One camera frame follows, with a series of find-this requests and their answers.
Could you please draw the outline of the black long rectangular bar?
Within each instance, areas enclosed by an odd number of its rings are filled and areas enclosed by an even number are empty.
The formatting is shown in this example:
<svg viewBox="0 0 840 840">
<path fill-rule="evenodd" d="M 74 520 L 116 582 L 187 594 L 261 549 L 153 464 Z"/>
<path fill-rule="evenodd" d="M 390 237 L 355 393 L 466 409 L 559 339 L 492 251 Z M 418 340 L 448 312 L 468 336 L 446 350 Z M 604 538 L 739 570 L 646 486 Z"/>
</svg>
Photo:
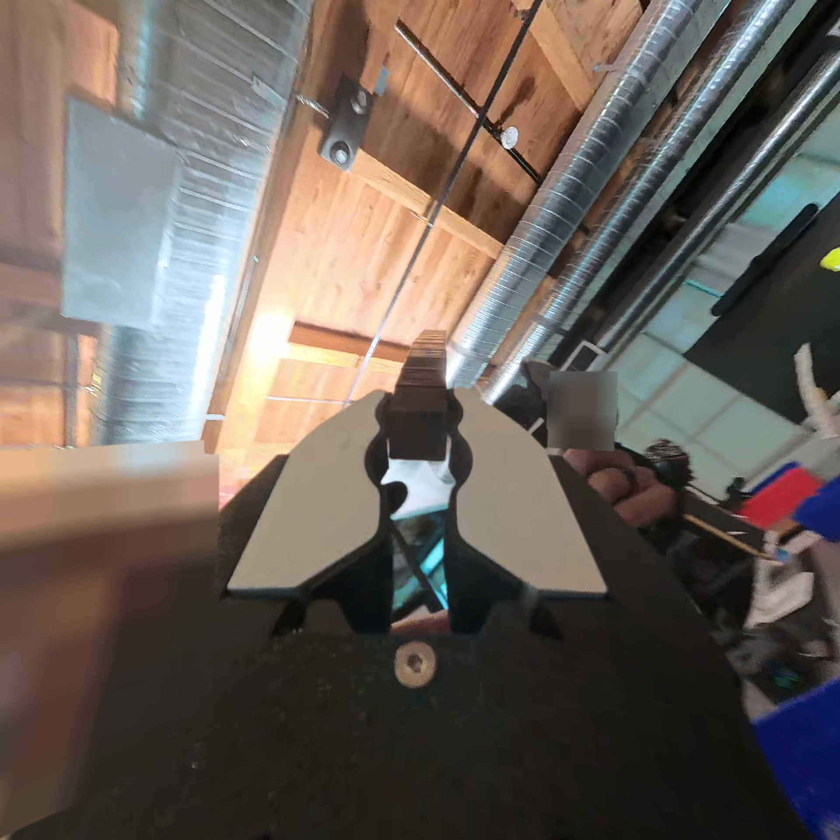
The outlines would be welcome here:
<svg viewBox="0 0 840 840">
<path fill-rule="evenodd" d="M 424 330 L 412 343 L 385 408 L 392 459 L 441 462 L 447 454 L 449 399 L 442 330 Z"/>
</svg>

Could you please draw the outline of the metal ceiling bracket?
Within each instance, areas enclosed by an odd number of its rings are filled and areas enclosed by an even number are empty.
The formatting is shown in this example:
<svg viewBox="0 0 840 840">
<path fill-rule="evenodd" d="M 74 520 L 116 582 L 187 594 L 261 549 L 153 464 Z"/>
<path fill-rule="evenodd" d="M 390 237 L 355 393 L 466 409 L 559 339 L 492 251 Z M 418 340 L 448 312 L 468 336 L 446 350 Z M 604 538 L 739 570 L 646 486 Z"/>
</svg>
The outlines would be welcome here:
<svg viewBox="0 0 840 840">
<path fill-rule="evenodd" d="M 318 153 L 343 172 L 349 172 L 371 120 L 377 96 L 343 73 L 332 100 Z"/>
</svg>

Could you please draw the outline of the black ceiling rail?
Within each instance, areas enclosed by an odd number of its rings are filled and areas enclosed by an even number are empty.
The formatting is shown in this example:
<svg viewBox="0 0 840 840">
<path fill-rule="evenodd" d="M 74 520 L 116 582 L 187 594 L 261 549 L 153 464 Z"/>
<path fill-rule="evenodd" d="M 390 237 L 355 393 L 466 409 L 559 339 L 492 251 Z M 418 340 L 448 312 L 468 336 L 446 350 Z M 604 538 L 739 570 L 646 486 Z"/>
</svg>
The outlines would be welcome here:
<svg viewBox="0 0 840 840">
<path fill-rule="evenodd" d="M 450 171 L 450 173 L 447 176 L 447 180 L 444 184 L 443 190 L 440 193 L 439 197 L 437 199 L 433 200 L 431 210 L 424 216 L 423 232 L 422 232 L 420 238 L 417 241 L 417 244 L 415 246 L 415 249 L 414 249 L 410 259 L 408 260 L 408 262 L 406 264 L 406 267 L 404 269 L 402 277 L 399 280 L 399 282 L 398 282 L 398 284 L 395 288 L 393 296 L 386 306 L 386 309 L 383 313 L 382 319 L 381 319 L 379 325 L 377 326 L 377 329 L 374 333 L 374 336 L 371 339 L 371 343 L 369 345 L 369 348 L 365 352 L 365 355 L 364 355 L 362 361 L 360 362 L 360 364 L 357 368 L 357 371 L 356 371 L 356 374 L 354 376 L 354 379 L 353 379 L 353 382 L 351 384 L 348 395 L 343 400 L 343 403 L 342 403 L 342 409 L 343 410 L 348 408 L 353 401 L 355 391 L 357 390 L 359 384 L 361 383 L 363 375 L 366 372 L 366 368 L 368 367 L 369 362 L 373 358 L 375 350 L 377 349 L 379 343 L 382 340 L 382 335 L 383 335 L 383 332 L 385 330 L 385 327 L 386 327 L 387 323 L 389 322 L 389 320 L 391 319 L 391 316 L 394 312 L 394 309 L 396 308 L 396 304 L 399 301 L 400 296 L 403 293 L 403 289 L 404 289 L 406 283 L 411 278 L 413 268 L 415 267 L 416 262 L 418 261 L 420 255 L 422 254 L 422 252 L 425 248 L 425 245 L 427 243 L 427 240 L 429 239 L 429 236 L 431 235 L 438 218 L 440 217 L 441 213 L 443 212 L 443 209 L 445 209 L 445 203 L 446 203 L 446 200 L 448 198 L 448 195 L 452 191 L 452 189 L 453 189 L 453 187 L 454 187 L 454 185 L 455 185 L 455 183 L 456 183 L 456 181 L 459 177 L 459 174 L 460 174 L 463 166 L 465 165 L 465 163 L 467 161 L 467 158 L 469 156 L 469 152 L 470 152 L 474 142 L 476 141 L 476 138 L 477 138 L 480 130 L 483 130 L 487 127 L 487 123 L 488 123 L 487 116 L 488 116 L 488 113 L 491 109 L 491 106 L 493 105 L 493 103 L 494 103 L 494 101 L 495 101 L 495 99 L 496 99 L 496 97 L 497 97 L 497 95 L 498 95 L 498 93 L 499 93 L 499 91 L 502 87 L 503 82 L 507 78 L 508 72 L 510 71 L 513 62 L 517 57 L 517 54 L 520 50 L 520 47 L 522 46 L 522 43 L 525 39 L 525 36 L 528 33 L 528 31 L 530 30 L 530 27 L 532 26 L 532 23 L 534 22 L 535 18 L 538 16 L 538 12 L 539 12 L 542 4 L 543 4 L 542 1 L 534 1 L 532 3 L 532 5 L 528 8 L 527 12 L 525 13 L 524 18 L 522 19 L 522 23 L 521 23 L 520 29 L 518 31 L 518 34 L 512 42 L 512 45 L 511 45 L 511 47 L 510 47 L 510 49 L 507 53 L 507 56 L 504 59 L 504 61 L 502 63 L 502 66 L 501 66 L 501 68 L 500 68 L 500 70 L 497 74 L 497 77 L 493 82 L 493 85 L 490 89 L 490 92 L 488 93 L 487 98 L 484 101 L 484 103 L 482 104 L 482 106 L 480 107 L 479 111 L 476 112 L 475 124 L 474 124 L 473 128 L 471 129 L 471 131 L 469 133 L 469 136 L 468 136 L 462 150 L 458 153 L 458 158 L 456 159 L 456 162 L 455 162 L 452 170 Z"/>
</svg>

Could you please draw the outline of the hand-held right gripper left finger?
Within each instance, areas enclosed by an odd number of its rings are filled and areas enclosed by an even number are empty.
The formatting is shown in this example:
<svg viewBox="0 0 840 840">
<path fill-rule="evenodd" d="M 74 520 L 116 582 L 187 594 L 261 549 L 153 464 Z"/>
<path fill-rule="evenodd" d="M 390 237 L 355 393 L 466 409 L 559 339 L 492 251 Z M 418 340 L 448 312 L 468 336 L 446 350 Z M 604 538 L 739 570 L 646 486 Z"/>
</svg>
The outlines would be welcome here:
<svg viewBox="0 0 840 840">
<path fill-rule="evenodd" d="M 377 467 L 381 415 L 374 390 L 317 426 L 289 455 L 226 584 L 250 601 L 335 602 L 358 634 L 391 624 L 390 515 Z"/>
</svg>

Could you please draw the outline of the black ceiling conduit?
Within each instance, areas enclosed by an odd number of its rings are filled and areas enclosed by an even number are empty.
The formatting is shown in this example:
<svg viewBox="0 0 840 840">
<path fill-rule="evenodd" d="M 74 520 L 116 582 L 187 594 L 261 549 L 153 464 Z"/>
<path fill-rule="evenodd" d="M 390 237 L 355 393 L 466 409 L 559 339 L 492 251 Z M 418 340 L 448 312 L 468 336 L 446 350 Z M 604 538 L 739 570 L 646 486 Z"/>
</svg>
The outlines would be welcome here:
<svg viewBox="0 0 840 840">
<path fill-rule="evenodd" d="M 401 18 L 398 18 L 395 23 L 395 31 L 401 37 L 402 41 L 411 49 L 416 57 L 418 57 L 426 68 L 430 69 L 437 79 L 439 79 L 458 100 L 458 102 L 465 107 L 474 118 L 479 117 L 480 107 L 475 100 L 466 92 L 465 87 L 460 84 L 452 74 L 444 67 L 444 65 L 434 56 L 434 54 L 425 46 L 423 41 L 404 23 Z M 492 122 L 485 118 L 482 123 L 483 130 L 501 147 L 498 142 L 498 134 L 501 130 L 509 125 L 504 125 L 501 122 Z M 540 173 L 527 161 L 527 159 L 518 150 L 518 145 L 515 150 L 504 150 L 509 157 L 511 157 L 525 173 L 535 183 L 541 182 Z"/>
</svg>

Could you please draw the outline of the wooden pencil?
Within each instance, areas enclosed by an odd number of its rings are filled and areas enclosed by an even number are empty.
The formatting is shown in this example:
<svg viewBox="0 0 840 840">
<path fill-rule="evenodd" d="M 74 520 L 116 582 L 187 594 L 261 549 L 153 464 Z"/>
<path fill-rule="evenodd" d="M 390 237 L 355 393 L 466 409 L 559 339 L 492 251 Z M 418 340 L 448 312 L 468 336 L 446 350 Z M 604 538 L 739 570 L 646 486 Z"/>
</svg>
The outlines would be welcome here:
<svg viewBox="0 0 840 840">
<path fill-rule="evenodd" d="M 694 530 L 699 530 L 701 532 L 709 534 L 710 536 L 713 536 L 725 543 L 728 543 L 731 546 L 739 549 L 740 551 L 752 555 L 753 557 L 765 560 L 771 560 L 773 558 L 773 555 L 771 553 L 765 552 L 762 547 L 755 548 L 750 543 L 740 540 L 738 535 L 731 535 L 728 532 L 724 532 L 719 528 L 715 528 L 714 526 L 708 524 L 707 522 L 704 522 L 698 518 L 691 516 L 690 514 L 685 514 L 682 519 L 683 522 L 690 525 L 692 528 L 694 528 Z"/>
</svg>

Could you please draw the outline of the large silver duct with box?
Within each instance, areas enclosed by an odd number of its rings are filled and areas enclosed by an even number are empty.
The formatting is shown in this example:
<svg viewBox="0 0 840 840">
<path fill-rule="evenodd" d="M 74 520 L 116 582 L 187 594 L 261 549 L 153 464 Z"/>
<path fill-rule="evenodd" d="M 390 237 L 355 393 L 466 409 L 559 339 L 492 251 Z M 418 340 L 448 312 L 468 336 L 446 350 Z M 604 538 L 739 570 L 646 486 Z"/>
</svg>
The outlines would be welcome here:
<svg viewBox="0 0 840 840">
<path fill-rule="evenodd" d="M 90 444 L 201 437 L 313 2 L 116 2 L 117 99 L 67 103 L 61 314 L 101 328 Z"/>
</svg>

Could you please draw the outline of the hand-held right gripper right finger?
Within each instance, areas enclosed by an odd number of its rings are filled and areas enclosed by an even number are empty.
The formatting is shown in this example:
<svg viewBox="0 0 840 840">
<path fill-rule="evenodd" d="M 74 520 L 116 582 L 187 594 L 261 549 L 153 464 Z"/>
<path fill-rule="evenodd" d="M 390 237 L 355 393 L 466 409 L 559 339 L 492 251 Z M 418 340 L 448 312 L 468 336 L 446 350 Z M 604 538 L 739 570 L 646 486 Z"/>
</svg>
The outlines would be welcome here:
<svg viewBox="0 0 840 840">
<path fill-rule="evenodd" d="M 451 396 L 451 631 L 478 634 L 498 611 L 528 627 L 547 603 L 606 599 L 606 582 L 545 449 L 477 390 L 458 387 Z"/>
</svg>

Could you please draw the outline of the silver duct with vents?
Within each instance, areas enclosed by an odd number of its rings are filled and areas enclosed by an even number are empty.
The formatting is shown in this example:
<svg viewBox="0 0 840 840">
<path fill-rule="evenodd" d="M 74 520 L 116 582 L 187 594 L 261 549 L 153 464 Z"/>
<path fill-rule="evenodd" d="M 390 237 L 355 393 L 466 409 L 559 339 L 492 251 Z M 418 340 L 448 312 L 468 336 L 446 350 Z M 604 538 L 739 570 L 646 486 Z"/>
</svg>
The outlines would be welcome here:
<svg viewBox="0 0 840 840">
<path fill-rule="evenodd" d="M 839 39 L 827 35 L 819 59 L 772 117 L 770 127 L 743 152 L 723 182 L 599 328 L 599 362 L 621 350 L 675 293 L 692 262 L 771 183 L 838 104 Z"/>
</svg>

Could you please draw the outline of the wide silver air duct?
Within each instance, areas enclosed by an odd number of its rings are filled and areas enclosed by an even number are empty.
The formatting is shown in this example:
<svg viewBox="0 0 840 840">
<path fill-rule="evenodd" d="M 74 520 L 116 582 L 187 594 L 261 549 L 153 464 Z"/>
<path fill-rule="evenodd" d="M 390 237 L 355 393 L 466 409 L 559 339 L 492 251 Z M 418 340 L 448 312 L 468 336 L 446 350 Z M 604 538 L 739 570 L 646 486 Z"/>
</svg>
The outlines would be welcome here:
<svg viewBox="0 0 840 840">
<path fill-rule="evenodd" d="M 478 380 L 727 6 L 648 6 L 449 338 L 448 386 Z"/>
</svg>

